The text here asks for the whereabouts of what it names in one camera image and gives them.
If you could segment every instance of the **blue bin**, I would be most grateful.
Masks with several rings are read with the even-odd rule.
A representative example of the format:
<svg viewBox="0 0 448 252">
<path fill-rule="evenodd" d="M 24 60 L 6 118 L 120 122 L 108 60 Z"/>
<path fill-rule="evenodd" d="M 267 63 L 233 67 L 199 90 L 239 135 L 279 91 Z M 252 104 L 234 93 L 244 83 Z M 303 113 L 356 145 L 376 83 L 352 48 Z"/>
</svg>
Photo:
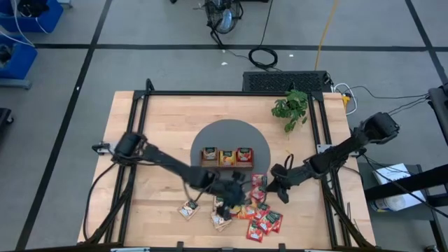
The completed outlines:
<svg viewBox="0 0 448 252">
<path fill-rule="evenodd" d="M 21 36 L 12 36 L 12 38 L 25 42 L 25 39 Z M 0 35 L 0 44 L 8 47 L 13 46 L 11 59 L 6 63 L 5 67 L 0 67 L 0 78 L 23 80 L 37 56 L 37 50 L 30 45 L 17 43 L 2 35 Z"/>
<path fill-rule="evenodd" d="M 42 28 L 44 28 L 46 32 L 50 33 L 55 29 L 56 24 L 62 15 L 63 8 L 57 0 L 36 1 L 46 1 L 50 9 L 38 16 L 37 21 L 35 17 L 22 17 L 20 16 L 20 13 L 17 12 L 17 21 L 20 29 L 22 32 L 44 32 L 42 30 Z M 15 23 L 11 0 L 0 0 L 0 13 L 2 13 L 2 16 L 0 16 L 0 25 L 8 32 L 18 32 L 19 30 Z"/>
</svg>

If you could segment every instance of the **wooden tabletop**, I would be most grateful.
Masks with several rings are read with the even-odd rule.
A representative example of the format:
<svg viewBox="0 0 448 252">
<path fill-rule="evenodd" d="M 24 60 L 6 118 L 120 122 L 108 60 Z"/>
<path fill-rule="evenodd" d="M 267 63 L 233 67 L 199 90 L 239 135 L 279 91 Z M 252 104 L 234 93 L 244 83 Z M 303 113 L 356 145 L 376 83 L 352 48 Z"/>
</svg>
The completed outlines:
<svg viewBox="0 0 448 252">
<path fill-rule="evenodd" d="M 117 142 L 126 130 L 133 92 L 116 92 L 108 118 L 104 141 Z M 349 126 L 340 94 L 324 94 L 325 109 L 332 142 L 338 144 L 349 137 Z M 233 96 L 151 96 L 143 133 L 148 141 L 173 157 L 190 164 L 190 149 L 197 133 L 210 123 L 221 119 L 243 120 L 256 127 L 269 144 L 271 166 L 283 164 L 289 153 L 295 156 L 295 166 L 315 154 L 312 126 L 308 120 L 296 126 L 289 135 L 284 123 L 271 114 L 274 101 L 279 97 Z M 140 109 L 137 109 L 134 130 L 137 130 Z M 321 116 L 315 104 L 321 141 L 324 143 Z M 99 156 L 94 179 L 111 164 L 111 156 Z M 347 167 L 358 169 L 350 158 Z M 108 213 L 113 196 L 118 168 L 106 174 L 96 185 L 87 219 L 87 233 L 91 235 Z M 370 223 L 359 175 L 346 169 L 339 171 L 344 203 L 350 202 L 351 217 L 358 229 L 372 244 L 375 238 Z M 189 190 L 191 197 L 197 192 Z M 280 233 L 264 236 L 262 243 L 246 239 L 248 220 L 233 220 L 224 231 L 218 232 L 210 221 L 212 196 L 203 195 L 199 211 L 186 221 L 177 211 L 186 201 L 182 181 L 161 167 L 137 167 L 132 206 L 129 214 L 126 246 L 176 246 L 183 241 L 185 247 L 278 248 L 285 243 L 288 249 L 330 249 L 327 220 L 320 183 L 309 179 L 288 191 L 290 202 L 284 204 L 276 194 L 270 193 L 266 203 L 283 214 Z M 119 213 L 115 226 L 121 220 Z M 339 244 L 342 243 L 339 221 Z M 118 228 L 113 241 L 118 238 Z"/>
</svg>

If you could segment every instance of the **food package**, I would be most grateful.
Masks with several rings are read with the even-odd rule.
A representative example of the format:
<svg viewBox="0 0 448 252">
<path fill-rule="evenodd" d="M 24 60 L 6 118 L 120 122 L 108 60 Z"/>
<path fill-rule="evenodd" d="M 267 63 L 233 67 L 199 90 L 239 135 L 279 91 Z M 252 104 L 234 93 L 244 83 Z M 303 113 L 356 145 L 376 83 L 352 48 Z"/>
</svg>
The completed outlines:
<svg viewBox="0 0 448 252">
<path fill-rule="evenodd" d="M 241 205 L 236 205 L 229 210 L 231 216 L 237 216 L 242 211 Z"/>
<path fill-rule="evenodd" d="M 265 233 L 265 235 L 268 235 L 275 227 L 279 219 L 280 213 L 269 211 L 267 215 L 258 221 L 258 227 Z"/>
<path fill-rule="evenodd" d="M 237 149 L 237 166 L 252 167 L 253 166 L 253 150 L 252 148 Z"/>
<path fill-rule="evenodd" d="M 238 219 L 243 219 L 243 220 L 249 219 L 250 220 L 255 216 L 255 214 L 256 214 L 256 208 L 249 204 L 249 205 L 241 206 L 241 211 L 234 216 L 235 216 L 235 218 L 238 218 Z"/>
<path fill-rule="evenodd" d="M 218 166 L 218 149 L 217 147 L 205 147 L 201 151 L 201 166 L 202 167 L 217 167 Z"/>
<path fill-rule="evenodd" d="M 266 186 L 267 185 L 266 174 L 252 174 L 251 182 L 252 186 Z"/>
<path fill-rule="evenodd" d="M 257 226 L 256 220 L 249 221 L 246 238 L 256 242 L 261 242 L 263 240 L 263 231 Z"/>
<path fill-rule="evenodd" d="M 276 222 L 274 228 L 272 228 L 273 232 L 280 233 L 281 222 L 283 220 L 283 214 L 280 214 L 280 219 Z"/>
<path fill-rule="evenodd" d="M 216 212 L 211 213 L 210 217 L 211 217 L 211 222 L 213 223 L 213 226 L 219 232 L 223 231 L 224 228 L 227 227 L 232 222 L 231 218 L 228 220 L 225 220 L 222 216 L 220 216 Z"/>
<path fill-rule="evenodd" d="M 236 162 L 236 152 L 221 150 L 219 152 L 219 166 L 220 167 L 234 167 Z"/>
<path fill-rule="evenodd" d="M 197 210 L 199 210 L 199 205 L 192 201 L 188 200 L 181 207 L 177 209 L 179 213 L 188 221 L 196 214 Z"/>
<path fill-rule="evenodd" d="M 224 199 L 222 197 L 213 197 L 213 211 L 216 211 L 218 207 L 222 207 Z"/>
<path fill-rule="evenodd" d="M 266 187 L 263 185 L 256 186 L 251 191 L 251 197 L 262 202 L 266 196 Z"/>
<path fill-rule="evenodd" d="M 255 210 L 255 216 L 253 217 L 255 220 L 260 220 L 265 217 L 267 213 L 269 213 L 270 206 L 265 203 L 259 203 L 257 209 Z"/>
</svg>

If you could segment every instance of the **concrete floor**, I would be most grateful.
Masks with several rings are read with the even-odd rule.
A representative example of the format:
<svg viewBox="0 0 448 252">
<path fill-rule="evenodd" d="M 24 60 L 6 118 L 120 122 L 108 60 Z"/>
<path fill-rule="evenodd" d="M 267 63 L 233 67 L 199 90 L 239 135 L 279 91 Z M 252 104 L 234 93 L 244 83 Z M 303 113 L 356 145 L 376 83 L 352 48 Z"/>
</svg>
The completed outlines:
<svg viewBox="0 0 448 252">
<path fill-rule="evenodd" d="M 54 156 L 54 171 L 26 248 L 76 243 L 97 162 L 90 147 L 103 137 L 115 91 L 142 89 L 146 78 L 157 90 L 241 90 L 242 74 L 257 71 L 249 61 L 228 52 L 189 46 L 214 44 L 205 27 L 205 13 L 193 10 L 202 1 L 72 2 L 73 8 L 65 10 L 52 34 L 27 34 L 38 44 L 38 57 L 27 76 L 34 83 L 32 89 L 0 90 L 0 107 L 12 109 L 15 115 L 0 146 L 0 251 L 16 248 L 59 140 L 62 146 Z M 407 3 L 415 7 L 431 44 L 422 39 Z M 318 45 L 332 4 L 331 0 L 275 0 L 264 44 Z M 236 49 L 260 42 L 269 8 L 264 3 L 243 6 L 243 20 L 223 36 L 223 42 Z M 364 85 L 376 95 L 423 94 L 446 78 L 443 70 L 436 70 L 435 58 L 448 67 L 447 10 L 446 0 L 341 0 L 325 40 L 326 46 L 334 47 L 321 53 L 319 69 L 328 71 L 335 83 Z M 104 26 L 97 26 L 102 13 Z M 152 46 L 106 49 L 108 44 Z M 184 46 L 170 50 L 163 45 Z M 277 51 L 278 68 L 314 68 L 315 50 L 282 49 Z M 235 52 L 246 55 L 248 51 Z M 269 60 L 265 55 L 257 57 Z M 77 95 L 73 114 L 66 113 L 70 98 Z M 355 95 L 359 108 L 349 116 L 351 126 L 377 111 L 411 101 L 373 99 L 363 90 Z M 66 131 L 61 127 L 64 117 L 70 119 Z M 416 106 L 394 118 L 402 127 L 399 137 L 385 146 L 370 146 L 371 158 L 421 164 L 423 169 L 448 163 L 448 147 L 429 106 Z M 448 222 L 441 223 L 448 234 Z M 372 224 L 378 245 L 385 249 L 421 251 L 434 244 L 427 222 L 372 219 Z"/>
</svg>

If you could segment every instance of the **green plant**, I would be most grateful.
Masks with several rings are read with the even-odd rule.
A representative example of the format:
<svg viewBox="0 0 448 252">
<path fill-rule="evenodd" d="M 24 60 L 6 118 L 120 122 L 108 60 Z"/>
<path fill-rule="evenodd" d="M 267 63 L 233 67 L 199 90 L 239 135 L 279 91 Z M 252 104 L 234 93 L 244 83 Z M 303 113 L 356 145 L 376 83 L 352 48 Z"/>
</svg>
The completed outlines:
<svg viewBox="0 0 448 252">
<path fill-rule="evenodd" d="M 308 108 L 308 96 L 304 92 L 291 90 L 286 92 L 286 99 L 278 99 L 275 101 L 275 107 L 271 110 L 272 115 L 278 118 L 290 118 L 285 125 L 285 132 L 294 130 L 299 119 L 302 124 L 307 121 L 305 114 Z"/>
</svg>

